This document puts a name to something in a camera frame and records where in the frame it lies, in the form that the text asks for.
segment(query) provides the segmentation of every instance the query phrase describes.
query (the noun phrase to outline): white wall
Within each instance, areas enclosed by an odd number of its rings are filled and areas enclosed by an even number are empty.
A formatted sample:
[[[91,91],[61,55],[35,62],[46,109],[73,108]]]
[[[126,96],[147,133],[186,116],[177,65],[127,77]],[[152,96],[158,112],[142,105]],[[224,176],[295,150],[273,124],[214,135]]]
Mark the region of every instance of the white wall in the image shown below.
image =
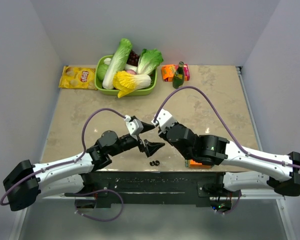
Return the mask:
[[[95,64],[122,37],[165,63],[247,60],[279,0],[31,0],[61,60]]]
[[[300,152],[300,0],[280,1],[242,71],[263,149]],[[287,204],[300,240],[300,197]]]
[[[58,96],[61,61],[29,0],[0,0],[0,198],[5,176],[39,160]],[[15,213],[0,206],[0,240]]]

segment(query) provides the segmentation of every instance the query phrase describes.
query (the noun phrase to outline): lettuce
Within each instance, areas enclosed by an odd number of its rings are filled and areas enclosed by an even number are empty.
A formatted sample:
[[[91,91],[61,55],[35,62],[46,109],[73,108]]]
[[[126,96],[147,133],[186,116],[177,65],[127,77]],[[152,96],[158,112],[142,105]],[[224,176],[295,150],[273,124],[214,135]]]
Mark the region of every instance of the lettuce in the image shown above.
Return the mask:
[[[121,98],[138,89],[144,89],[151,84],[151,77],[146,74],[133,75],[126,71],[118,71],[113,78],[113,85],[119,90],[118,98]]]
[[[108,70],[109,66],[107,64],[99,65],[98,69],[96,70],[96,76],[100,81],[103,81]]]
[[[113,89],[113,79],[117,72],[122,71],[125,68],[127,63],[129,54],[132,50],[131,42],[126,39],[122,38],[117,48],[116,52],[114,53],[109,68],[105,73],[102,86],[105,89]]]
[[[158,49],[147,50],[143,49],[139,58],[138,68],[136,70],[137,74],[151,74],[164,59],[162,54]]]

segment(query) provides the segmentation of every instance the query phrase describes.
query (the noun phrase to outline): orange box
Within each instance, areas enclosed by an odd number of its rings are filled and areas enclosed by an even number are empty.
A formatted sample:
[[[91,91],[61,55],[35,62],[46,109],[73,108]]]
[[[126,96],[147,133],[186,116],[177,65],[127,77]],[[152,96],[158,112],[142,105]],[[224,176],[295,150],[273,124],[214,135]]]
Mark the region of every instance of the orange box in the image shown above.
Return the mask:
[[[203,168],[203,169],[210,169],[210,168],[212,168],[212,166],[203,165],[203,164],[198,163],[198,162],[193,161],[193,160],[189,160],[188,165],[189,165],[189,168]]]
[[[172,82],[172,79],[174,77],[174,74],[175,74],[177,68],[178,68],[178,64],[164,65],[161,68],[163,81]],[[188,64],[185,64],[183,66],[183,72],[184,72],[184,80],[189,81],[190,80],[190,72],[189,72]]]

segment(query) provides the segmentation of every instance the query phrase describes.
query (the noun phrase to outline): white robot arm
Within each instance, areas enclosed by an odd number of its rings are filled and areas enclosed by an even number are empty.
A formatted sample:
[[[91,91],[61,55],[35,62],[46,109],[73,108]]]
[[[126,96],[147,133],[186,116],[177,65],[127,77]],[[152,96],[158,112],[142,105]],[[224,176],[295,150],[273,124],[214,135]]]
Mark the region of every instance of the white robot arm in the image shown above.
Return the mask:
[[[226,172],[223,185],[219,188],[231,192],[242,189],[274,189],[281,195],[300,195],[299,169],[290,166],[300,166],[300,153],[279,155],[243,147],[246,152],[244,153],[235,142],[226,138],[196,135],[164,109],[159,112],[156,121],[151,122],[159,127],[159,136],[174,146],[186,160],[209,166],[230,165],[252,170],[240,173]]]
[[[114,131],[108,130],[85,154],[81,152],[51,163],[32,165],[29,160],[20,162],[3,181],[8,203],[4,203],[2,198],[1,205],[9,205],[12,211],[18,211],[30,206],[36,199],[56,194],[78,193],[85,187],[81,175],[111,164],[109,156],[138,147],[140,152],[150,157],[165,145],[162,142],[140,139],[139,134],[155,128],[152,124],[128,115],[124,121],[129,134],[118,137]]]

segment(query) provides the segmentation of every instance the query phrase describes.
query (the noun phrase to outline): lay's logo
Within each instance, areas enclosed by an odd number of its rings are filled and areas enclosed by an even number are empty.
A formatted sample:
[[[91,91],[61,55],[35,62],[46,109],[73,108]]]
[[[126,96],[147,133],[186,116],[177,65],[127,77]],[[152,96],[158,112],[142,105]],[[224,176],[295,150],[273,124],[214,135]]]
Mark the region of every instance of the lay's logo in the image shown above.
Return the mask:
[[[80,81],[85,83],[88,80],[88,75],[89,75],[88,71],[83,71],[82,75],[81,75],[81,78],[80,78]]]

